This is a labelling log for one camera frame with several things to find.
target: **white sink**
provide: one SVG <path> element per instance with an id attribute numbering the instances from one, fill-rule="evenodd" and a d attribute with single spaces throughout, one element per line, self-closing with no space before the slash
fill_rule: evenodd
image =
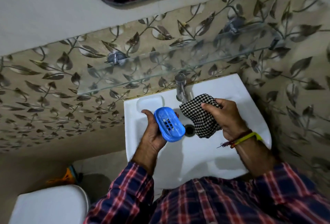
<path id="1" fill-rule="evenodd" d="M 261 113 L 237 74 L 189 85 L 187 92 L 192 96 L 206 93 L 214 98 L 235 101 L 242 118 L 249 128 L 257 132 L 268 148 L 272 145 L 271 135 Z M 164 106 L 179 114 L 183 125 L 192 124 L 180 111 L 181 102 L 176 99 L 176 90 L 157 93 L 163 97 Z M 124 102 L 125 138 L 127 160 L 131 160 L 147 127 L 147 118 L 137 110 L 140 98 Z M 222 130 L 209 139 L 184 136 L 180 141 L 167 143 L 159 152 L 154 173 L 155 193 L 162 189 L 176 188 L 184 182 L 203 176 L 232 179 L 247 173 L 235 149 L 219 147 L 226 142 Z"/>

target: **shirt sleeve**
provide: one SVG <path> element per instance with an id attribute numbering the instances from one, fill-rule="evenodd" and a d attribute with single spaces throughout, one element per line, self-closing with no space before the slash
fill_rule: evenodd
<path id="1" fill-rule="evenodd" d="M 315 184 L 287 163 L 252 181 L 263 210 L 291 223 L 330 223 L 330 204 Z"/>
<path id="2" fill-rule="evenodd" d="M 109 192 L 94 203 L 84 224 L 147 223 L 153 201 L 153 178 L 136 163 L 111 183 Z"/>

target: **sink drain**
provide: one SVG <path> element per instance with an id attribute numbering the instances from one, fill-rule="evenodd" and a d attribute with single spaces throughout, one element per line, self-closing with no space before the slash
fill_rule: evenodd
<path id="1" fill-rule="evenodd" d="M 186 132 L 184 134 L 185 136 L 192 137 L 195 135 L 195 126 L 194 125 L 187 124 L 184 126 L 184 128 L 186 129 Z"/>

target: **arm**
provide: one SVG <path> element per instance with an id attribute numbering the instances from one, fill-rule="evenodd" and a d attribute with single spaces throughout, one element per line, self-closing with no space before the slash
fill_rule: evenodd
<path id="1" fill-rule="evenodd" d="M 236 103 L 216 99 L 222 109 L 202 104 L 223 129 L 223 136 L 235 140 L 248 130 Z M 267 213 L 293 223 L 330 223 L 330 204 L 314 183 L 287 163 L 281 163 L 255 137 L 235 146 L 245 167 L 256 178 L 252 181 L 260 205 Z"/>
<path id="2" fill-rule="evenodd" d="M 132 160 L 111 183 L 109 192 L 90 208 L 84 224 L 149 222 L 154 197 L 152 175 L 166 141 L 158 133 L 153 114 L 142 112 L 148 126 Z"/>

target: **toilet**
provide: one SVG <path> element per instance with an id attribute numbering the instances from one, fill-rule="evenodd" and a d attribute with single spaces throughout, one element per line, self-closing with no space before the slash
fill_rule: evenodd
<path id="1" fill-rule="evenodd" d="M 82 224 L 89 205 L 77 185 L 42 189 L 18 196 L 9 224 Z"/>

